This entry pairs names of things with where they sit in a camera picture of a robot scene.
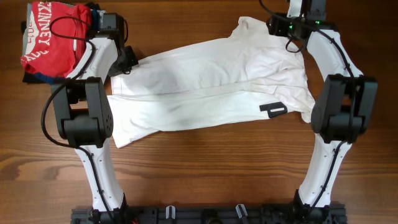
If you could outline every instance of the folded clothing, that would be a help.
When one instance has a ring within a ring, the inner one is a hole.
[[[50,23],[61,16],[72,16],[91,24],[90,8],[80,4],[70,7],[59,2],[33,2],[30,8],[22,66],[31,74],[65,78],[83,56],[85,43],[52,35]],[[89,29],[73,19],[61,19],[52,28],[58,34],[79,38],[85,38]]]
[[[315,101],[303,57],[286,51],[287,41],[269,35],[264,22],[241,17],[228,38],[140,60],[130,75],[111,79],[116,146],[157,131],[269,119],[261,107],[277,102],[310,122]]]

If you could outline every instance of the white letters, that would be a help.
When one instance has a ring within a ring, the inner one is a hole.
[[[43,16],[43,15],[41,15],[40,13],[39,13],[39,16],[38,16],[38,20],[37,20],[37,22],[46,22],[46,23],[49,23],[50,22],[50,19],[51,19],[51,14],[49,15],[49,16]]]
[[[39,43],[45,43],[47,46],[50,46],[50,39],[48,40],[39,40]]]
[[[24,55],[24,57],[26,58],[26,60],[27,60],[28,62],[30,62],[31,60],[35,60],[35,59],[36,59],[36,58],[30,57],[30,56],[28,56],[28,55]]]
[[[43,16],[51,16],[51,13],[39,12],[39,15],[43,15]]]
[[[51,37],[51,32],[41,32],[40,37]]]
[[[37,52],[36,54],[32,52],[30,54],[31,54],[31,56],[33,56],[35,58],[38,58],[40,56],[40,52]]]
[[[45,10],[47,10],[47,12],[51,13],[51,2],[49,2],[49,3],[47,4],[47,7],[44,5],[44,2],[40,2],[40,3],[38,4],[38,7],[39,7],[39,12],[40,12],[41,10],[45,9]]]
[[[43,30],[50,30],[49,29],[49,26],[50,26],[50,23],[48,22],[48,23],[46,23],[46,24],[39,24],[39,26],[44,26],[43,28],[40,28],[40,31],[43,31]]]

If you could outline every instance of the red t-shirt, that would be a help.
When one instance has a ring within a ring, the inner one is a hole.
[[[67,6],[59,2],[33,2],[28,26],[28,40],[22,66],[28,73],[65,78],[83,56],[86,43],[52,35],[50,23],[61,16],[77,17],[91,25],[90,8],[84,5]],[[52,30],[61,35],[85,38],[89,29],[73,19],[60,19]]]

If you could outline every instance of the wire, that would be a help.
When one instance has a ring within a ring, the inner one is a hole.
[[[331,173],[333,172],[333,168],[334,168],[335,163],[336,163],[337,155],[338,155],[338,153],[339,153],[339,151],[340,151],[340,147],[341,147],[344,143],[345,143],[345,141],[341,141],[341,142],[337,145],[337,147],[336,147],[336,149],[335,149],[335,155],[333,156],[333,160],[331,161],[329,173],[328,173],[328,175],[327,175],[327,177],[326,177],[325,183],[322,185],[321,192],[319,193],[317,199],[315,200],[315,202],[312,204],[312,206],[311,206],[310,209],[308,210],[307,218],[309,217],[309,215],[311,214],[311,212],[313,211],[313,209],[315,208],[315,206],[317,205],[317,203],[318,203],[319,200],[321,199],[321,197],[322,197],[324,191],[325,191],[326,188],[328,187],[329,179],[330,179]]]
[[[129,39],[129,26],[127,25],[127,20],[123,19],[124,23],[126,25],[126,38],[124,38],[124,43],[127,42],[127,40]]]
[[[304,46],[301,46],[298,50],[296,50],[296,51],[294,51],[294,50],[289,50],[287,47],[289,46],[289,44],[292,42],[292,40],[293,40],[293,37],[291,37],[291,38],[289,38],[289,41],[286,43],[286,46],[285,46],[285,49],[288,51],[288,52],[290,52],[290,53],[299,53],[303,48],[304,48]]]
[[[75,75],[73,78],[71,78],[71,79],[69,79],[69,80],[66,80],[66,82],[64,82],[62,85],[60,85],[60,86],[50,95],[50,97],[48,98],[48,100],[47,100],[47,102],[45,103],[45,106],[44,106],[44,108],[43,108],[42,119],[41,119],[41,125],[42,125],[42,131],[43,131],[45,137],[46,137],[48,140],[50,140],[51,142],[53,142],[54,144],[56,144],[56,145],[58,145],[58,146],[69,147],[69,148],[74,149],[75,147],[72,147],[72,146],[69,145],[69,144],[64,144],[64,143],[58,142],[57,140],[55,140],[54,138],[52,138],[52,137],[50,136],[50,134],[47,132],[47,129],[46,129],[46,127],[45,127],[45,116],[46,116],[47,110],[48,110],[48,108],[49,108],[51,102],[52,102],[53,99],[55,98],[55,96],[56,96],[64,87],[66,87],[66,86],[67,86],[68,84],[70,84],[72,81],[76,80],[78,77],[80,77],[82,74],[85,73],[85,70],[87,69],[88,65],[90,64],[90,62],[91,62],[91,61],[93,60],[93,58],[94,58],[94,55],[95,55],[95,52],[96,52],[96,48],[95,48],[95,45],[94,45],[92,42],[90,42],[88,39],[79,38],[79,37],[70,37],[70,36],[66,36],[66,35],[61,35],[61,34],[55,33],[55,32],[52,30],[52,27],[53,27],[53,25],[55,24],[55,22],[57,22],[57,21],[59,21],[59,20],[61,20],[61,19],[73,19],[73,20],[75,20],[75,21],[79,21],[79,22],[85,24],[85,25],[88,26],[89,28],[91,27],[90,24],[87,23],[87,22],[85,22],[85,21],[83,21],[83,20],[81,20],[81,19],[79,19],[79,18],[77,18],[77,17],[73,17],[73,16],[62,16],[62,17],[58,17],[58,18],[54,19],[54,20],[50,23],[50,32],[51,32],[52,35],[55,35],[55,36],[57,36],[57,37],[61,37],[61,38],[65,38],[65,39],[71,39],[71,40],[81,40],[81,41],[84,41],[84,42],[90,44],[90,45],[91,45],[91,53],[90,53],[90,56],[88,57],[88,60],[87,60],[86,63],[83,65],[83,67],[81,68],[81,70],[77,73],[77,75]],[[87,157],[88,157],[88,159],[89,159],[89,161],[90,161],[90,164],[91,164],[91,168],[93,169],[94,179],[95,179],[95,182],[96,182],[96,186],[97,186],[97,188],[98,188],[98,193],[99,193],[99,195],[101,196],[101,200],[102,200],[102,202],[104,203],[104,206],[105,206],[106,212],[107,212],[108,215],[109,215],[109,218],[111,219],[112,222],[114,222],[114,218],[113,218],[113,216],[112,216],[112,214],[111,214],[111,211],[109,210],[108,205],[106,204],[106,200],[105,200],[104,195],[103,195],[103,190],[102,190],[101,185],[100,185],[100,181],[99,181],[98,174],[97,174],[97,171],[96,171],[96,167],[95,167],[95,164],[94,164],[93,156],[91,155],[91,153],[89,153],[86,149],[83,149],[82,147],[78,147],[78,148],[76,148],[76,149],[79,149],[79,150],[83,151],[83,152],[87,155]]]
[[[302,27],[305,27],[305,28],[308,28],[308,29],[313,30],[313,31],[315,31],[315,32],[318,32],[318,33],[320,33],[321,35],[323,35],[324,37],[326,37],[328,40],[330,40],[330,42],[331,42],[331,43],[337,48],[337,50],[339,51],[339,53],[340,53],[340,55],[341,55],[341,58],[343,59],[344,65],[345,65],[345,67],[346,67],[345,69],[347,69],[347,71],[348,71],[350,77],[351,77],[351,78],[354,78],[354,74],[353,74],[353,72],[351,71],[351,68],[350,68],[349,63],[348,63],[348,61],[347,61],[347,58],[345,57],[345,54],[344,54],[343,50],[342,50],[341,47],[336,43],[336,41],[335,41],[334,38],[331,38],[328,34],[324,33],[322,30],[320,30],[320,29],[318,29],[318,28],[315,28],[315,27],[312,27],[312,26],[310,26],[310,25],[304,24],[304,23],[302,23],[302,22],[300,22],[300,21],[298,21],[298,20],[295,20],[295,19],[290,19],[290,18],[286,18],[286,17],[280,16],[280,15],[278,15],[278,14],[272,12],[270,9],[268,9],[268,7],[264,5],[264,3],[262,2],[262,0],[259,0],[259,2],[260,2],[261,7],[262,7],[265,11],[267,11],[269,14],[271,14],[273,17],[276,17],[276,18],[278,18],[278,19],[280,19],[280,20],[283,20],[283,21],[285,21],[285,22],[291,22],[291,23],[293,23],[293,24],[300,25],[300,26],[302,26]]]

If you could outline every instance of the wood grain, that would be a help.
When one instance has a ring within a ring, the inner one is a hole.
[[[0,4],[1,223],[68,223],[72,208],[90,206],[90,189],[75,152],[53,145],[41,132],[49,87],[21,82],[22,2]],[[284,1],[268,4],[275,11],[288,8]],[[104,2],[101,7],[128,21],[128,44],[139,58],[227,37],[239,16],[269,17],[257,1]],[[353,62],[379,81],[370,129],[347,154],[332,199],[346,204],[350,223],[398,223],[398,3],[336,0],[327,7]],[[304,57],[316,98],[323,81],[312,57]],[[57,136],[51,107],[47,126]],[[259,205],[291,201],[313,145],[310,125],[289,113],[267,121],[156,133],[122,149],[112,142],[111,152],[131,205]]]

